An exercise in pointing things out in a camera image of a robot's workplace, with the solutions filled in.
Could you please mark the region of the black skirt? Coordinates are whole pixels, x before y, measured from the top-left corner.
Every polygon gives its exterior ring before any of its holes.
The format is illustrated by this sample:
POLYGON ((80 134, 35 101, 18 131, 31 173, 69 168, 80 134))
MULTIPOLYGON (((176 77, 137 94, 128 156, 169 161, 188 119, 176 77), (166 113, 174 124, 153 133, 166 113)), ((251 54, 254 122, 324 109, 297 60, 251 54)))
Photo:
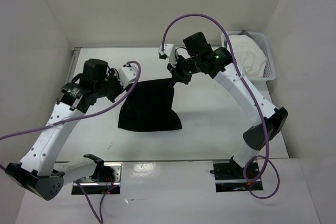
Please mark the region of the black skirt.
POLYGON ((120 109, 118 128, 132 132, 182 129, 172 109, 174 85, 170 78, 139 82, 120 109))

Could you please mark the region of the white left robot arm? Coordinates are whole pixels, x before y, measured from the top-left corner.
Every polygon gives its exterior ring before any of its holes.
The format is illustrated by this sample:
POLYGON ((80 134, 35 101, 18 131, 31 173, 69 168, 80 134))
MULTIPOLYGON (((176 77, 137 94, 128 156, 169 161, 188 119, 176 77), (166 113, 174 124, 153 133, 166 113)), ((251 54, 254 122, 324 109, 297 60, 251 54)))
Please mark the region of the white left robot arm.
POLYGON ((63 185, 83 177, 98 182, 104 176, 111 177, 113 169, 104 165, 103 159, 85 154, 81 159, 56 164, 56 159, 69 135, 98 98, 112 102, 124 91, 108 63, 99 59, 85 62, 83 72, 61 89, 47 129, 18 162, 9 163, 5 173, 20 187, 49 201, 57 196, 63 185))

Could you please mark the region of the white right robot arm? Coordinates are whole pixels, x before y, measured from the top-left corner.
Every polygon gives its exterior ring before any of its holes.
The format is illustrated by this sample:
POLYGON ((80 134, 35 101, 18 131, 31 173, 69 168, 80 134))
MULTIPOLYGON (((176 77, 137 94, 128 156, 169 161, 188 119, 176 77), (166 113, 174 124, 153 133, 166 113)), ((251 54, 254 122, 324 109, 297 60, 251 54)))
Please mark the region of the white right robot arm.
POLYGON ((280 132, 288 112, 269 102, 241 70, 236 70, 228 49, 212 49, 202 32, 183 42, 188 58, 177 55, 173 44, 164 44, 159 50, 161 56, 169 59, 167 69, 173 81, 188 84, 193 74, 209 75, 231 94, 251 122, 251 128, 243 134, 242 146, 229 161, 231 175, 242 178, 248 173, 247 163, 264 148, 265 139, 272 140, 280 132))

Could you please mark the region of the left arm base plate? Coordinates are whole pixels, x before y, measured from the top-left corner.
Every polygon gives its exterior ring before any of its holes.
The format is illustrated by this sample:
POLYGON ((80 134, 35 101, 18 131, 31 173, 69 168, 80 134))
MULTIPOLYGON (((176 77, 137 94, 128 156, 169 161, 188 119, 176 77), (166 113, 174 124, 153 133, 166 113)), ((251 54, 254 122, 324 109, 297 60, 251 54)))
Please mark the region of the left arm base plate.
POLYGON ((103 195, 109 191, 109 195, 120 193, 121 173, 123 163, 105 162, 105 172, 97 179, 83 177, 78 180, 87 195, 103 195))

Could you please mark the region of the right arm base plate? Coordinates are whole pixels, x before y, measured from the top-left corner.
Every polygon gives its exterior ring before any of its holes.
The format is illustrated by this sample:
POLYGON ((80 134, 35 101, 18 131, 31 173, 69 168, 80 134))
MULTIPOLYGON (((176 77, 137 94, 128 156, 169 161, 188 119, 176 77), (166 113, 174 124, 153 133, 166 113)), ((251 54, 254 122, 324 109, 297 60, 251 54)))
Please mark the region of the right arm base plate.
POLYGON ((229 161, 214 162, 209 173, 214 176, 217 193, 248 191, 250 185, 252 185, 252 190, 263 190, 261 179, 253 183, 247 182, 242 171, 233 168, 229 161))

